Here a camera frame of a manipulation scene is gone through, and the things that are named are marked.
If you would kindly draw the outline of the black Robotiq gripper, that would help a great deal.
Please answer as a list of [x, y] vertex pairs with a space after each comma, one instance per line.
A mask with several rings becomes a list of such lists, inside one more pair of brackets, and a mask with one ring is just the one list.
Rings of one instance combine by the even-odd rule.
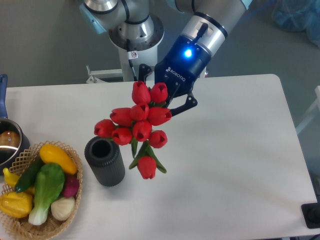
[[[193, 86], [200, 73], [211, 60], [211, 55], [202, 47], [185, 36], [179, 36], [162, 61], [154, 68], [154, 82], [165, 83], [170, 97], [187, 94], [185, 103], [171, 108], [174, 117], [198, 105], [194, 97]], [[138, 80], [146, 83], [147, 77], [153, 73], [153, 66], [145, 63], [139, 65]]]

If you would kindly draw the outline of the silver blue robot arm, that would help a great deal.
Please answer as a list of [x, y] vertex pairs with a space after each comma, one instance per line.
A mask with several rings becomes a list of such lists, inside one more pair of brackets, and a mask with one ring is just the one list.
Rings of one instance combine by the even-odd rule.
[[[108, 34], [120, 61], [120, 69], [88, 75], [92, 80], [120, 76], [125, 82], [151, 78], [165, 83], [167, 105], [186, 96], [186, 102], [171, 111], [178, 115], [197, 105], [195, 81], [204, 77], [208, 63], [250, 5], [249, 0], [83, 0], [82, 17], [96, 33]], [[159, 58], [165, 28], [176, 25], [175, 13], [187, 14], [189, 20]]]

